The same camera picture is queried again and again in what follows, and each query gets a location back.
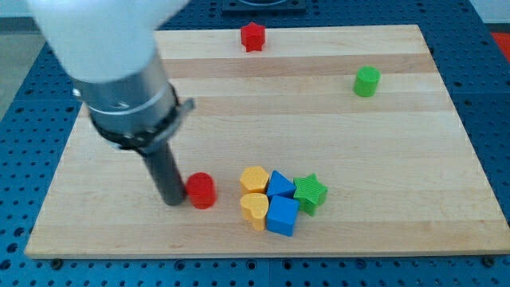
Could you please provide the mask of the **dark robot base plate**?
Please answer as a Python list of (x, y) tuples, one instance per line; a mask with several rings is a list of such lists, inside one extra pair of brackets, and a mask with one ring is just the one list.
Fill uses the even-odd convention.
[(298, 12), (307, 9), (305, 0), (221, 0), (223, 14)]

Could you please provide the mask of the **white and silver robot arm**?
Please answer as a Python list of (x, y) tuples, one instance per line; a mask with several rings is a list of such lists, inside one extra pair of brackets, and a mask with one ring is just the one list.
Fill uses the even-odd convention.
[(169, 206), (185, 187), (168, 140), (194, 101), (179, 100), (154, 32), (186, 0), (29, 0), (27, 6), (84, 102), (94, 128), (121, 150), (142, 156)]

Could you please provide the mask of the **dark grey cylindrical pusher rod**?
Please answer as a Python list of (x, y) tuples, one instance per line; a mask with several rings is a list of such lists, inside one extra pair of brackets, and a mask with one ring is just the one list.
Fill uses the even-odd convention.
[(142, 157), (162, 200), (168, 206), (183, 203), (185, 187), (169, 144), (165, 143), (153, 151), (144, 152)]

